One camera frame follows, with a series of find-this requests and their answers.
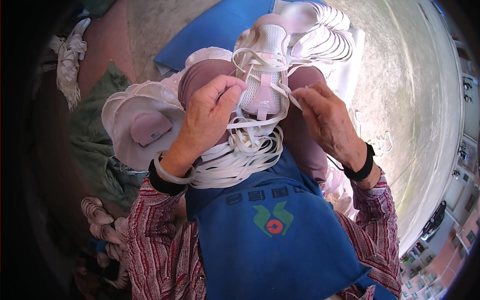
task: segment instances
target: bracelet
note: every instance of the bracelet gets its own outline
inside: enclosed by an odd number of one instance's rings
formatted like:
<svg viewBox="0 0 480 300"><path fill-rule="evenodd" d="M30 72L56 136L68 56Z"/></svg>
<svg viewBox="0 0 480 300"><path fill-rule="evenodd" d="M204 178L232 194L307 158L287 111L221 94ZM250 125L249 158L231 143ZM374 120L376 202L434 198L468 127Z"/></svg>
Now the bracelet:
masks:
<svg viewBox="0 0 480 300"><path fill-rule="evenodd" d="M158 172L158 174L162 175L162 177L165 178L165 180L172 183L176 183L176 184L189 184L190 182L193 181L193 179L195 178L195 168L193 166L188 170L187 178L173 176L172 174L167 173L160 165L160 157L163 157L162 155L163 155L162 151L157 152L155 159L153 161L154 161L156 171Z"/></svg>
<svg viewBox="0 0 480 300"><path fill-rule="evenodd" d="M372 145L367 144L367 159L365 161L365 164L363 167L360 169L358 172L354 172L353 170L343 166L345 176L348 179L351 179L353 181L362 181L365 178L367 178L370 173L372 172L373 168L373 157L375 156L375 151L373 150Z"/></svg>
<svg viewBox="0 0 480 300"><path fill-rule="evenodd" d="M156 172L154 159L150 162L148 167L150 176L148 177L148 183L157 192L161 192L170 196L176 196L185 190L186 184L176 184L163 180Z"/></svg>

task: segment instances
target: wrinkled hand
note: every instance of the wrinkled hand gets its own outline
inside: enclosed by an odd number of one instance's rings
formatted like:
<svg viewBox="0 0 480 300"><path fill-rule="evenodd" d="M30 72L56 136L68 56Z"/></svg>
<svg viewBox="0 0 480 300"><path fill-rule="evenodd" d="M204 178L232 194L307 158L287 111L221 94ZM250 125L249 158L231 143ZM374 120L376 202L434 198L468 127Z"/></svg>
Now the wrinkled hand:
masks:
<svg viewBox="0 0 480 300"><path fill-rule="evenodd" d="M323 81L292 92L298 99L310 134L322 149L358 172L367 157L367 146L357 136L345 103Z"/></svg>
<svg viewBox="0 0 480 300"><path fill-rule="evenodd" d="M242 80L219 75L196 91L188 103L179 135L160 163L162 168L182 177L188 167L225 133L230 114L246 89L247 85Z"/></svg>

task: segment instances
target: car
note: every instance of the car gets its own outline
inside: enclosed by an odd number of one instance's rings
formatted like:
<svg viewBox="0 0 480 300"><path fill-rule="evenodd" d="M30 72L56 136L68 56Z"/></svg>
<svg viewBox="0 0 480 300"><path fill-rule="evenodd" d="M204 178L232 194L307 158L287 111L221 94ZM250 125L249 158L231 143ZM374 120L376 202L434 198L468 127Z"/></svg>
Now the car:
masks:
<svg viewBox="0 0 480 300"><path fill-rule="evenodd" d="M428 237L425 237L426 235L429 235L429 237L431 237L434 234L434 231L436 231L436 229L440 226L445 216L446 207L447 207L446 201L442 200L437 210L433 213L433 216L430 218L427 224L425 224L425 226L423 227L422 240L428 239Z"/></svg>

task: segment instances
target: green logo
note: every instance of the green logo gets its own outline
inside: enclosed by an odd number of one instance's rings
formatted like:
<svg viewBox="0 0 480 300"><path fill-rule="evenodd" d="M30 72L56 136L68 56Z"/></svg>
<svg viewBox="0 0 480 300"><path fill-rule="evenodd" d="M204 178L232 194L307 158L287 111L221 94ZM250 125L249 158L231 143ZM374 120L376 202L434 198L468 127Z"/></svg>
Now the green logo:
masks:
<svg viewBox="0 0 480 300"><path fill-rule="evenodd" d="M293 222L293 215L284 209L285 204L287 204L286 201L279 202L275 205L272 213L278 220L272 219L270 221L268 220L270 219L270 211L263 205L254 205L253 207L258 213L253 218L253 222L269 237L272 237L272 234L278 234L280 232L282 232L282 235L285 235ZM283 224L279 220L285 223L285 229L283 229Z"/></svg>

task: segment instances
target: black wristband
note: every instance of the black wristband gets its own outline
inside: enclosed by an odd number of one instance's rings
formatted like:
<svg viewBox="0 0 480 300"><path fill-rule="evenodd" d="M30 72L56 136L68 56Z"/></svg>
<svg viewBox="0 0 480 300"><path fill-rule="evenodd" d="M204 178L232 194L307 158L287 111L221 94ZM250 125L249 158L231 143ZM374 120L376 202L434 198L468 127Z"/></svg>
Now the black wristband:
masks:
<svg viewBox="0 0 480 300"><path fill-rule="evenodd" d="M375 156L375 151L373 150L372 145L367 144L367 160L365 161L365 164L360 169L360 171L354 172L353 170L343 166L342 164L346 177L353 181L362 181L365 178L367 178L370 175L373 168L374 156Z"/></svg>
<svg viewBox="0 0 480 300"><path fill-rule="evenodd" d="M170 196L176 196L185 189L186 184L177 184L177 183L163 180L156 172L155 163L153 162L153 159L150 162L148 171L150 172L150 177L149 177L150 185L152 186L152 188L154 188L158 192L162 192Z"/></svg>

